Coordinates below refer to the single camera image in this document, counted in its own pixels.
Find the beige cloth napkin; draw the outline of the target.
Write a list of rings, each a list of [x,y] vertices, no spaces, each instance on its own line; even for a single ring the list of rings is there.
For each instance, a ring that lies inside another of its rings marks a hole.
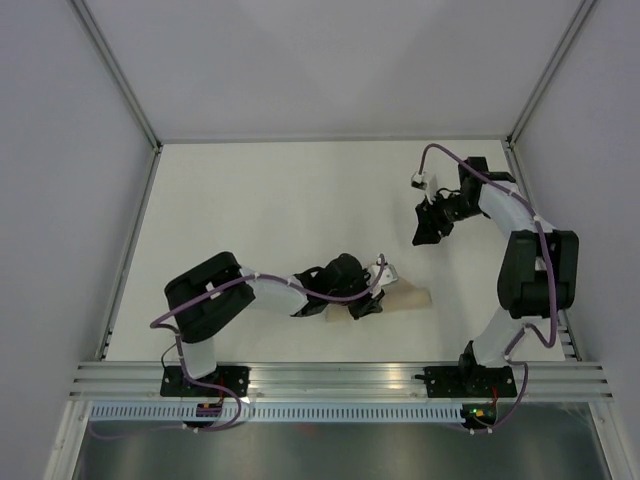
[[[399,274],[397,282],[373,290],[370,299],[359,299],[355,305],[330,304],[324,313],[327,322],[359,320],[368,315],[391,314],[429,308],[432,298],[427,288],[417,287]]]

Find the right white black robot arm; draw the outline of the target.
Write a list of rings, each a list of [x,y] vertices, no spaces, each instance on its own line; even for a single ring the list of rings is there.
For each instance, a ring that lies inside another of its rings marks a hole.
[[[478,395],[493,374],[512,362],[512,353],[528,333],[551,349],[558,337],[559,313],[575,299],[579,238],[544,220],[522,196],[511,174],[491,171],[483,157],[458,163],[459,186],[426,193],[416,206],[415,246],[435,245],[455,223],[484,216],[507,244],[497,278],[499,307],[485,330],[467,348],[472,358],[456,371],[459,388]]]

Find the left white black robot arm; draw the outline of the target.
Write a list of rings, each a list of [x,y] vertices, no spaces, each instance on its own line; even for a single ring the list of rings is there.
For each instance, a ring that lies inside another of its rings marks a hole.
[[[183,383],[206,396],[218,384],[214,337],[248,309],[305,318],[328,306],[347,309],[353,319],[383,311],[384,287],[397,281],[383,255],[369,266],[347,253],[326,266],[288,277],[242,266],[234,254],[221,252],[171,280],[164,288],[169,312],[152,323],[176,322],[176,347],[183,362]]]

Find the right aluminium frame post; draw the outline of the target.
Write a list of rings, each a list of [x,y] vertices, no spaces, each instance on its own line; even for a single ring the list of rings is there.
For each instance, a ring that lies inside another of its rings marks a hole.
[[[598,0],[581,0],[578,3],[513,126],[504,139],[504,143],[508,148],[513,148],[523,135],[599,4],[600,1]]]

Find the aluminium frame post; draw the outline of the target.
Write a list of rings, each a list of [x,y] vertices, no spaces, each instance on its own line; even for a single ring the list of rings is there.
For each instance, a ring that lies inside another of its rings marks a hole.
[[[578,3],[513,126],[504,139],[504,143],[508,148],[513,148],[523,135],[599,4],[600,1],[598,0],[581,0]]]
[[[152,127],[148,116],[128,81],[120,62],[116,58],[106,35],[89,6],[89,3],[85,0],[69,0],[67,1],[67,4],[83,28],[108,76],[115,84],[116,89],[121,95],[137,126],[151,146],[151,149],[154,152],[158,152],[162,147],[162,141],[159,139]]]

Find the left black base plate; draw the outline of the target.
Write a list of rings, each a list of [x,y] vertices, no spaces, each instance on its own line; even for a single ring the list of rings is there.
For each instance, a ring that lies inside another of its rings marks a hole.
[[[198,382],[213,384],[227,388],[238,397],[247,394],[249,385],[250,368],[244,366],[222,365]],[[189,382],[180,366],[167,366],[164,368],[160,385],[160,396],[166,398],[178,397],[227,397],[226,392],[211,387],[203,387]]]

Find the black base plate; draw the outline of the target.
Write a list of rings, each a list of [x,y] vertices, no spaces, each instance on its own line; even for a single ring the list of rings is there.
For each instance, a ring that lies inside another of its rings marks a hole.
[[[518,395],[513,371],[508,366],[467,370],[458,366],[425,367],[414,378],[425,385],[427,396],[432,399],[510,399]]]
[[[249,385],[250,368],[244,366],[222,365],[198,382],[213,384],[227,388],[238,397],[247,394]],[[211,387],[203,387],[189,382],[180,366],[167,366],[164,368],[160,385],[160,396],[166,398],[178,397],[227,397],[226,392]]]

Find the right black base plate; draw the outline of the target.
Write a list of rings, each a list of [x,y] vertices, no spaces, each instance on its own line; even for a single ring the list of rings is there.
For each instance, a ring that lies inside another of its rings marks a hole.
[[[508,366],[467,370],[458,366],[425,367],[414,378],[425,385],[427,396],[432,399],[510,399],[518,395],[513,371]]]

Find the aluminium mounting rail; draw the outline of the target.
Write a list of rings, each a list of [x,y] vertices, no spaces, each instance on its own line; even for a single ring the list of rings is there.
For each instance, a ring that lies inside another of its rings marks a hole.
[[[426,363],[248,363],[247,396],[265,401],[435,400],[414,378]],[[70,400],[156,400],[164,369],[153,362],[84,362],[72,374]],[[608,402],[614,398],[594,362],[531,362],[512,369],[528,402]]]

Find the left aluminium frame post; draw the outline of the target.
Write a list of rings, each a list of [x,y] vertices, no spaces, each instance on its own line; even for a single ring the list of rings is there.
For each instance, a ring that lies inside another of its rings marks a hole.
[[[106,35],[89,6],[89,3],[85,0],[69,0],[67,1],[67,4],[83,28],[108,76],[115,84],[116,89],[121,95],[137,126],[151,146],[151,149],[154,152],[158,152],[162,147],[162,141],[159,139],[152,127],[148,116],[128,81],[120,62],[116,58]]]

